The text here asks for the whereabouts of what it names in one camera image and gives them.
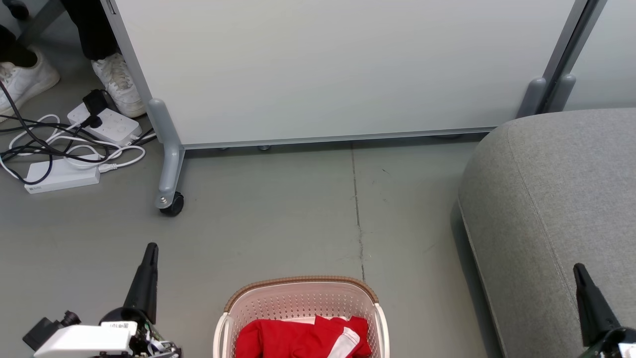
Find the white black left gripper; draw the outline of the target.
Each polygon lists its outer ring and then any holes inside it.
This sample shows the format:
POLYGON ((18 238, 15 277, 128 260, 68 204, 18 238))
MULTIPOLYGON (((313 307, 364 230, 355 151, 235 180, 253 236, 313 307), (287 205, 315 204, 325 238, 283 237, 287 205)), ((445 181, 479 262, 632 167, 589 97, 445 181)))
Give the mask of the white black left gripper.
POLYGON ((35 358, 181 358, 182 348, 156 330, 158 294, 156 243, 148 243, 123 306, 97 326, 84 325, 72 311, 62 320, 43 318, 34 326, 35 358))

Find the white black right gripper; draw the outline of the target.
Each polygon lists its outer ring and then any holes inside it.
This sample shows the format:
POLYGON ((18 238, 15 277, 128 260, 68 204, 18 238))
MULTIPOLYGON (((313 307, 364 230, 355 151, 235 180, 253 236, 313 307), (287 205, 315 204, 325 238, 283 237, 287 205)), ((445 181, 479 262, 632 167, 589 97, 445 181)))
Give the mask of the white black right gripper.
POLYGON ((588 347, 583 358, 635 358, 636 331, 620 328, 614 311, 594 283, 586 266, 573 267, 582 345, 588 347))

